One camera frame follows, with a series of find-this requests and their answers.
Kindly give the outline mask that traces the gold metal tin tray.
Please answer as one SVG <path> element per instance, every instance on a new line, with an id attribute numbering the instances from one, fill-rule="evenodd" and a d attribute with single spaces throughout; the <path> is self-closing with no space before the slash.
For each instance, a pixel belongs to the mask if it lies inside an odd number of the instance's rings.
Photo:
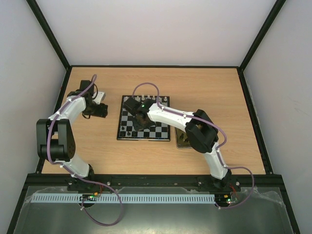
<path id="1" fill-rule="evenodd" d="M 178 149 L 191 149 L 190 142 L 184 142 L 184 140 L 188 138 L 186 133 L 179 128 L 175 128 L 175 142 L 176 142 L 176 147 Z"/>

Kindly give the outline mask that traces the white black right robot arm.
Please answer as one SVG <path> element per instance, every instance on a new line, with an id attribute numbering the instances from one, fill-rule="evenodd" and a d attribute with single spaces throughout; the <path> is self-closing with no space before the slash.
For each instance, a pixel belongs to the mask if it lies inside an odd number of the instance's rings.
<path id="1" fill-rule="evenodd" d="M 164 106 L 151 99 L 141 103 L 133 97 L 128 98 L 123 107 L 134 117 L 136 130 L 147 129 L 157 122 L 182 130 L 190 146 L 204 155 L 210 168 L 213 187 L 223 191 L 229 186 L 232 173 L 220 152 L 217 134 L 221 130 L 212 123 L 203 110 L 186 112 Z"/>

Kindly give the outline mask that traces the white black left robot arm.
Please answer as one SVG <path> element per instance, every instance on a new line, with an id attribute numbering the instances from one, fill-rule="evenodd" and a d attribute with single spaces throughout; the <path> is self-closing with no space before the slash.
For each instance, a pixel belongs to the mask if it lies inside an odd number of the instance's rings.
<path id="1" fill-rule="evenodd" d="M 93 180 L 94 170 L 76 153 L 72 124 L 79 115 L 86 119 L 108 115 L 108 106 L 102 103 L 106 94 L 98 90 L 96 79 L 94 74 L 91 80 L 82 80 L 79 89 L 70 92 L 54 114 L 36 123 L 39 158 L 64 168 L 71 177 L 82 181 Z"/>

